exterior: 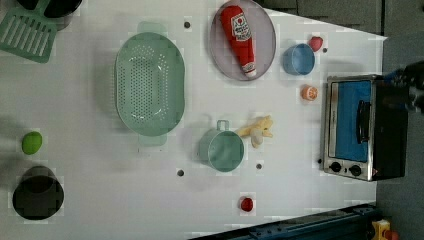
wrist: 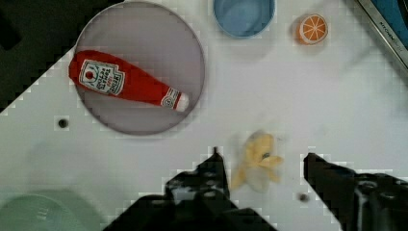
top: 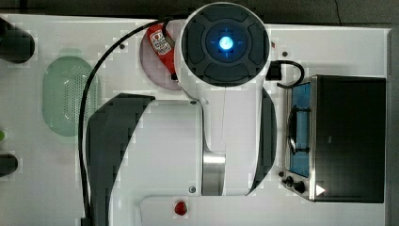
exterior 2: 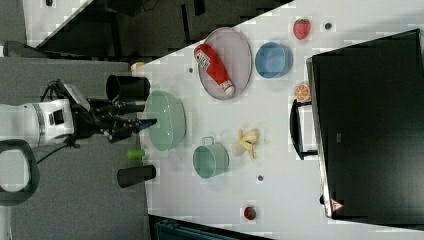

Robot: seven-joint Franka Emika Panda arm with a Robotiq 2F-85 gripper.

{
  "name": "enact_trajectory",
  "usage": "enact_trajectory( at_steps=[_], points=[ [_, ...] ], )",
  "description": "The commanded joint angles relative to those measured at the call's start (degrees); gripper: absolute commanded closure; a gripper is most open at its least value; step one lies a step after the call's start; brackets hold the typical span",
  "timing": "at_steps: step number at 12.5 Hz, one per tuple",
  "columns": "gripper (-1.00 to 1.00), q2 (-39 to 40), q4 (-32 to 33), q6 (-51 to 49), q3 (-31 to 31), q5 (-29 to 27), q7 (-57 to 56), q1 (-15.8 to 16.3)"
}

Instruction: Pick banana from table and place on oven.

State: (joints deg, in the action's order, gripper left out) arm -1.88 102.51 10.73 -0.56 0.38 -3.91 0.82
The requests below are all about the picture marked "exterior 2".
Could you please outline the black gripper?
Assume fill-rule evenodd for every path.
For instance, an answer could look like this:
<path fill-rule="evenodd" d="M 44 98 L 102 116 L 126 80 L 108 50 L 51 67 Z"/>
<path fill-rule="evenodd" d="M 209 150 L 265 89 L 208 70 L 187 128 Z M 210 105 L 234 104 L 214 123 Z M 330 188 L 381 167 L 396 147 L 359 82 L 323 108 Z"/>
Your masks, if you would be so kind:
<path fill-rule="evenodd" d="M 70 101 L 74 140 L 88 139 L 94 134 L 104 134 L 110 143 L 120 140 L 117 133 L 139 133 L 157 123 L 157 119 L 129 119 L 118 122 L 118 114 L 143 112 L 144 105 L 113 104 L 107 100 L 93 99 L 87 110 L 82 104 Z"/>

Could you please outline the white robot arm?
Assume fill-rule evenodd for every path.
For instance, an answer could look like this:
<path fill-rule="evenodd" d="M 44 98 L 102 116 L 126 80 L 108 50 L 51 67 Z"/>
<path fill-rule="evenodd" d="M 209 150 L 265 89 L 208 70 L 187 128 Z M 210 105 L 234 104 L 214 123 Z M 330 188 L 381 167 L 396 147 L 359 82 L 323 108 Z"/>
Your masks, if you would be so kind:
<path fill-rule="evenodd" d="M 156 122 L 156 119 L 120 118 L 105 110 L 94 114 L 67 99 L 17 106 L 2 104 L 1 140 L 24 140 L 36 148 L 104 133 L 113 143 L 139 133 Z"/>

